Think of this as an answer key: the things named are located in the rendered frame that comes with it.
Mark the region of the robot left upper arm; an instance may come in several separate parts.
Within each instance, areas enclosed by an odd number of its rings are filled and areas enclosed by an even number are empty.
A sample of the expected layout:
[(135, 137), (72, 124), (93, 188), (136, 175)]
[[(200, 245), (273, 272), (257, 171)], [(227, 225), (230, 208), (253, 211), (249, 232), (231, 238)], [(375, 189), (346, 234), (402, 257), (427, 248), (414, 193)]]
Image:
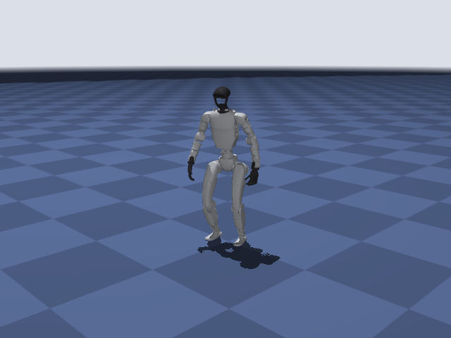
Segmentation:
[(241, 125), (242, 129), (244, 130), (245, 134), (248, 136), (246, 138), (246, 143), (248, 145), (253, 145), (251, 138), (255, 136), (254, 131), (252, 129), (252, 126), (250, 125), (248, 121), (248, 117), (245, 113), (235, 113), (235, 121), (237, 124)]

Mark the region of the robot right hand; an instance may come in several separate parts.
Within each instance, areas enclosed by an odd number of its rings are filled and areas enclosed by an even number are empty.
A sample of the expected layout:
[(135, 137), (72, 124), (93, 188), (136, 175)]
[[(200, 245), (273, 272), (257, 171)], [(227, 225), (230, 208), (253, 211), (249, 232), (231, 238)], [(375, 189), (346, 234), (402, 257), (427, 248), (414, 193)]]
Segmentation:
[(188, 173), (189, 173), (189, 178), (194, 181), (194, 178), (191, 177), (192, 174), (192, 165), (194, 165), (194, 156), (190, 156), (190, 160), (188, 161)]

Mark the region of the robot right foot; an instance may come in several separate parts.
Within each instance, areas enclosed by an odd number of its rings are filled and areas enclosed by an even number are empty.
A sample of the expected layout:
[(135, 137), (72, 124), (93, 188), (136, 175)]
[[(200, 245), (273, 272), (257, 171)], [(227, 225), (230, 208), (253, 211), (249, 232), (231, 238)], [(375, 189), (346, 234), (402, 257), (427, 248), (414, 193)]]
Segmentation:
[(209, 236), (205, 237), (205, 240), (212, 241), (212, 240), (220, 237), (221, 235), (223, 235), (222, 232), (220, 232), (220, 234), (218, 234), (216, 232), (212, 232)]

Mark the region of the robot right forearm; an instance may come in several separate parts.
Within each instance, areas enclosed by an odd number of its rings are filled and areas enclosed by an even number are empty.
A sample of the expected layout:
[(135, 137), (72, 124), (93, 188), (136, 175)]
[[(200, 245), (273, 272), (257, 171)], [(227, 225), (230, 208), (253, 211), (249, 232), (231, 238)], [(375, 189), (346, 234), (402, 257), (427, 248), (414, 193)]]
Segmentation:
[[(194, 142), (193, 142), (193, 146), (192, 146), (192, 149), (191, 149), (191, 152), (190, 152), (190, 156), (194, 156), (194, 162), (196, 161), (196, 156), (199, 153), (199, 148), (202, 145), (202, 144), (200, 144), (199, 142), (196, 141), (197, 134), (195, 136), (195, 139), (194, 139)], [(190, 160), (190, 156), (188, 157), (188, 160)]]

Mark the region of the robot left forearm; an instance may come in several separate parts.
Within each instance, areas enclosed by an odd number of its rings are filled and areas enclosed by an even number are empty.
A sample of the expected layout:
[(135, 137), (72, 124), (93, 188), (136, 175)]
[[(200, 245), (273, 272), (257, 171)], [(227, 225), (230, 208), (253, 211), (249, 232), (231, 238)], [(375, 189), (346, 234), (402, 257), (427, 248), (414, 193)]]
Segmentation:
[(259, 143), (257, 141), (257, 138), (253, 136), (251, 138), (253, 146), (250, 147), (251, 154), (252, 154), (252, 162), (255, 162), (255, 168), (259, 168), (260, 166), (260, 156), (259, 156)]

